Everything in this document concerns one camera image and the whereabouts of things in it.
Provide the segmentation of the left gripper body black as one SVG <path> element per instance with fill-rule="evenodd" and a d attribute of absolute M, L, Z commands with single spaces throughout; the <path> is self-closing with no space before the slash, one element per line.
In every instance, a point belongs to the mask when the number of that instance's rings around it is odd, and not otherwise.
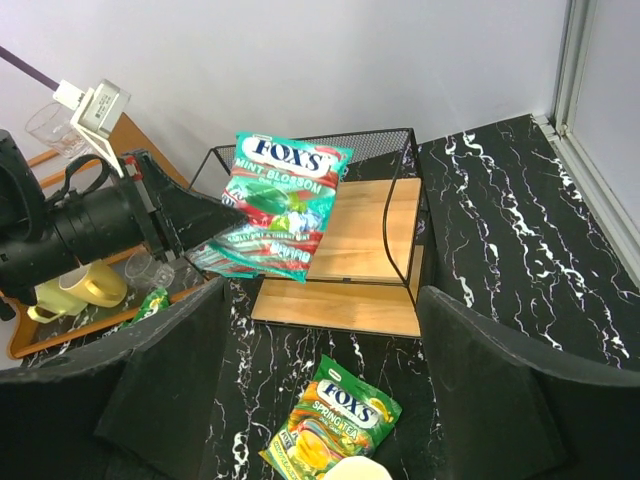
<path fill-rule="evenodd" d="M 84 191 L 71 187 L 71 178 L 87 163 L 98 161 L 101 171 Z M 122 177 L 95 154 L 82 155 L 65 168 L 64 184 L 47 199 L 47 263 L 84 265 L 139 245 L 159 260 L 167 259 L 166 234 L 159 223 L 159 192 L 147 182 L 162 171 L 148 152 L 131 152 L 119 159 L 133 174 Z"/>

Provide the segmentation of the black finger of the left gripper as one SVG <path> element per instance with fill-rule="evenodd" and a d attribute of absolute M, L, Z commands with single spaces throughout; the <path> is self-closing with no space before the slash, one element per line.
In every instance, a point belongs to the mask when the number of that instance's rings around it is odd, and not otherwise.
<path fill-rule="evenodd" d="M 248 222 L 245 213 L 219 199 L 194 192 L 169 177 L 148 152 L 134 154 L 141 178 L 135 214 L 143 242 L 157 259 L 178 258 L 216 235 Z"/>

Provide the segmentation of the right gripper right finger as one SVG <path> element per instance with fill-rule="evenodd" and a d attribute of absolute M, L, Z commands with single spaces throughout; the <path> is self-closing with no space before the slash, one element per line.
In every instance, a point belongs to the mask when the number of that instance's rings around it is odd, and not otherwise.
<path fill-rule="evenodd" d="M 433 286 L 417 315 L 447 478 L 638 478 L 638 372 L 556 350 Z"/>

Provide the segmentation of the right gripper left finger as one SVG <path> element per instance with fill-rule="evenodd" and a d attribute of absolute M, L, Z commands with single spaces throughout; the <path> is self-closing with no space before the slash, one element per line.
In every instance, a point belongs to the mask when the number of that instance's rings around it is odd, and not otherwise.
<path fill-rule="evenodd" d="M 216 279 L 114 334 L 3 371 L 2 477 L 196 478 L 230 306 Z"/>

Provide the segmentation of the green spring tea candy bag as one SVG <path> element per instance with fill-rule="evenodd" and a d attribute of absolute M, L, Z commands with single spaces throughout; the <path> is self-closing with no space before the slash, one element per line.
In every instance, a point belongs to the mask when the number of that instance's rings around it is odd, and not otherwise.
<path fill-rule="evenodd" d="M 123 322 L 120 325 L 120 328 L 123 329 L 130 327 L 141 320 L 149 318 L 156 313 L 167 309 L 169 306 L 170 299 L 168 291 L 163 287 L 156 288 L 145 297 L 136 315 L 132 319 Z"/>

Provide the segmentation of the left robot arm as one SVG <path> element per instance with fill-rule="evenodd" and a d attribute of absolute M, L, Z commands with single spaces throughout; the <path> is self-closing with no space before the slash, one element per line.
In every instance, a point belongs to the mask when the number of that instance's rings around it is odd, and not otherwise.
<path fill-rule="evenodd" d="M 100 174 L 83 191 L 72 176 L 95 160 L 72 160 L 63 186 L 45 196 L 8 131 L 1 133 L 1 296 L 26 306 L 36 286 L 82 265 L 144 246 L 157 260 L 181 257 L 245 224 L 243 212 L 190 191 L 144 149 L 100 158 Z"/>

